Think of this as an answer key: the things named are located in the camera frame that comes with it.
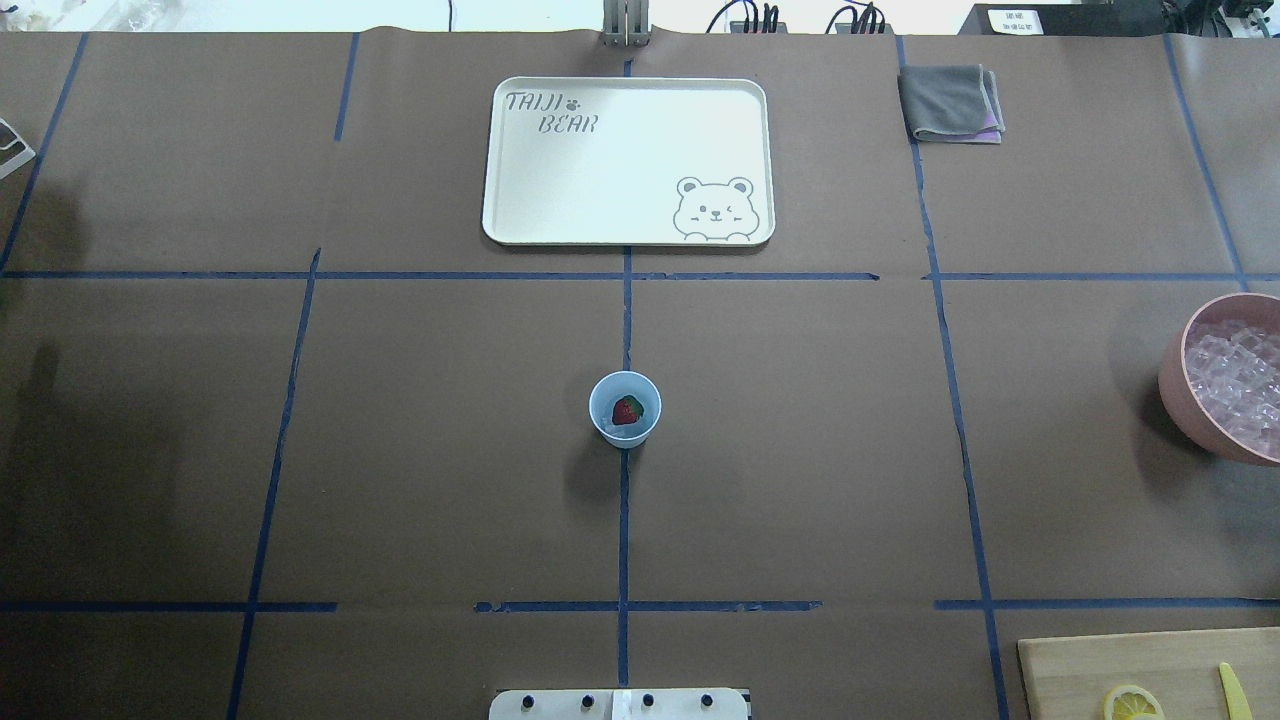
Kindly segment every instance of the lemon slice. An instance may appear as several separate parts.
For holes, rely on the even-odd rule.
[[[1103,720],[1165,720],[1156,696],[1138,685],[1120,685],[1102,701]]]

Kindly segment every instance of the gray cloth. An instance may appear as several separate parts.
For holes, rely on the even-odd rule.
[[[996,73],[982,65],[905,65],[897,77],[902,114],[922,142],[998,143],[1005,117]]]

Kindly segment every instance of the yellow knife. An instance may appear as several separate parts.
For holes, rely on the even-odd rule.
[[[1240,687],[1235,670],[1226,662],[1220,662],[1217,674],[1222,678],[1222,694],[1226,696],[1226,716],[1231,720],[1253,720],[1253,711],[1249,710],[1249,701],[1244,697],[1244,688]]]

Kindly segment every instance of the metal bracket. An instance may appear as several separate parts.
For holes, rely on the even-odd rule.
[[[730,688],[502,691],[489,720],[751,720],[750,697]]]
[[[649,0],[604,0],[604,44],[649,45]]]

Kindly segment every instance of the label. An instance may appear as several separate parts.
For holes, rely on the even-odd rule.
[[[538,132],[547,133],[594,133],[600,115],[588,113],[582,104],[563,92],[520,91],[508,92],[504,100],[507,111],[527,111],[538,119]]]
[[[987,10],[987,18],[1001,35],[1044,35],[1036,10]]]

